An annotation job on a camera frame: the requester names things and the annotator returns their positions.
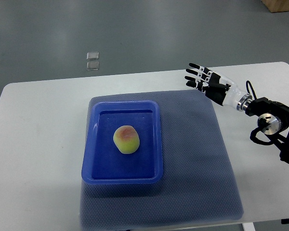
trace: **blue plastic tray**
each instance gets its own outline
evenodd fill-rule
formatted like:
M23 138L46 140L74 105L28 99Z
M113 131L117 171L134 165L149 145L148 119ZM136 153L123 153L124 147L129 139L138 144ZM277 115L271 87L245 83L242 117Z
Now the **blue plastic tray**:
M163 174L160 115L154 101L102 102L92 108L82 179L91 185L155 183ZM131 125L140 146L122 154L113 142L117 128Z

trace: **gray floor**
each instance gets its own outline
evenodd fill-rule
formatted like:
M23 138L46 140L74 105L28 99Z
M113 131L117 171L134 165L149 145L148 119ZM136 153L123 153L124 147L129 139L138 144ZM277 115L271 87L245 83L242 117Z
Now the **gray floor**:
M97 71L86 71L89 51ZM279 61L289 64L289 12L260 0L0 0L0 94L13 82Z

